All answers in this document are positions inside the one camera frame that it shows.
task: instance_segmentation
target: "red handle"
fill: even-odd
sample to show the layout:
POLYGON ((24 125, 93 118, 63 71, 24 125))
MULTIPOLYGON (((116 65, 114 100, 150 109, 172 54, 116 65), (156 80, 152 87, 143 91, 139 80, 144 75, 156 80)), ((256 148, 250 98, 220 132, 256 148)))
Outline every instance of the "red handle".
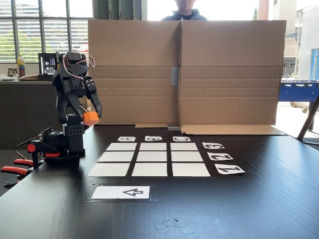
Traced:
POLYGON ((27 160, 27 159, 16 159, 14 161, 14 164, 15 165, 33 167, 33 161, 32 160, 27 160))
POLYGON ((28 172, 27 169, 24 168, 17 168, 17 167, 10 167, 5 166, 1 169, 1 173, 11 173, 11 174, 20 174, 20 175, 26 175, 28 172))

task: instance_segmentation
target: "desk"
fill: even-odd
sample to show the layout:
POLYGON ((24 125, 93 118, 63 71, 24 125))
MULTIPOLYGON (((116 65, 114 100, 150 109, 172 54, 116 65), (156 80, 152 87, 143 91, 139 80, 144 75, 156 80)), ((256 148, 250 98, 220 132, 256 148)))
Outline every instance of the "desk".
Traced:
POLYGON ((319 152, 290 136, 190 136, 217 142, 246 171, 208 178, 85 178, 119 136, 162 136, 180 131, 95 126, 86 131, 86 157, 78 168, 42 165, 0 198, 3 239, 317 239, 319 152), (156 203, 84 202, 93 184, 156 186, 156 203), (156 220, 178 217, 196 232, 178 228, 161 236, 156 220))

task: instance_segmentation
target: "number card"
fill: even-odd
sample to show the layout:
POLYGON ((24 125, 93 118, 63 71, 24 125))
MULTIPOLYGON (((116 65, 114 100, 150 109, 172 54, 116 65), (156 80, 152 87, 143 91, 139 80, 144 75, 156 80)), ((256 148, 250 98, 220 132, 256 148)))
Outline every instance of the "number card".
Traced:
POLYGON ((145 136, 145 141, 161 141, 162 138, 159 136, 145 136))
POLYGON ((215 167, 220 174, 236 174, 245 172, 236 165, 215 164, 215 167))
POLYGON ((220 143, 203 143, 204 147, 207 149, 219 149, 219 148, 225 148, 220 143))
POLYGON ((190 141, 189 137, 173 137, 173 140, 176 142, 188 142, 190 141))
POLYGON ((120 142, 134 142, 135 141, 135 137, 119 137, 118 141, 120 142))
POLYGON ((208 156, 211 160, 214 160, 214 161, 233 159, 228 153, 208 153, 208 156))

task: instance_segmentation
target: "tape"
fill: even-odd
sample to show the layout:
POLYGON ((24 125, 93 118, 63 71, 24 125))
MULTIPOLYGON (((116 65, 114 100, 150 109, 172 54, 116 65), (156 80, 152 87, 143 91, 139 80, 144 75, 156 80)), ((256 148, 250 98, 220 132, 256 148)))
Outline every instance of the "tape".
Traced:
POLYGON ((179 75, 179 67, 172 67, 171 68, 171 85, 172 86, 177 86, 178 75, 179 75))

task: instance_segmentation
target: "yellow bottle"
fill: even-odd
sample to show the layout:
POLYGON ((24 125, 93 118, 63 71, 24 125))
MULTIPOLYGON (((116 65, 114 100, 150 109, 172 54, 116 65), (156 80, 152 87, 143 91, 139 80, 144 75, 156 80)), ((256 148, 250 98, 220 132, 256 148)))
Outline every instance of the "yellow bottle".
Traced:
POLYGON ((25 76, 25 62, 21 54, 18 57, 19 78, 25 76))

